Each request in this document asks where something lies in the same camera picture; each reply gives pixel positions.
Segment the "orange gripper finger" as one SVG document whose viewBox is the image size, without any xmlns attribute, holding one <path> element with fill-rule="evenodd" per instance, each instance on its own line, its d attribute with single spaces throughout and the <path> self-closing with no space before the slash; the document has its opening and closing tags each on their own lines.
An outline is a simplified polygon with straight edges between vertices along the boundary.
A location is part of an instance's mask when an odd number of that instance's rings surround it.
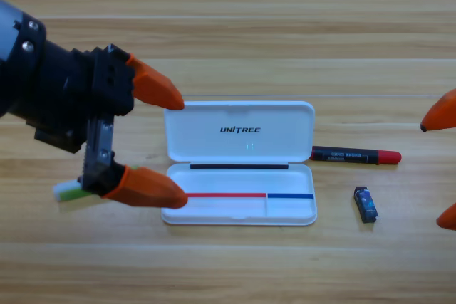
<svg viewBox="0 0 456 304">
<path fill-rule="evenodd" d="M 439 227 L 448 230 L 456 229 L 456 204 L 448 207 L 441 215 L 437 218 L 436 223 Z"/>
<path fill-rule="evenodd" d="M 445 93 L 427 112 L 420 123 L 423 132 L 455 128 L 456 90 Z"/>
<path fill-rule="evenodd" d="M 187 194 L 171 178 L 145 167 L 125 167 L 120 182 L 103 199 L 136 207 L 182 208 Z"/>
</svg>

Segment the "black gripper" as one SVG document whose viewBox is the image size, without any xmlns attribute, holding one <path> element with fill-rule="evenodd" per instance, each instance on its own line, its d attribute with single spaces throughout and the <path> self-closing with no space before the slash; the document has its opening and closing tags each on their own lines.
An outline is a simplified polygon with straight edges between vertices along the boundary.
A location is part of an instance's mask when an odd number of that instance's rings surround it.
<svg viewBox="0 0 456 304">
<path fill-rule="evenodd" d="M 125 172 L 114 160 L 113 122 L 133 109 L 133 96 L 168 110 L 185 107 L 169 78 L 113 44 L 81 52 L 46 42 L 31 56 L 20 49 L 1 63 L 1 114 L 25 120 L 48 145 L 70 153 L 84 147 L 81 185 L 98 196 Z"/>
</svg>

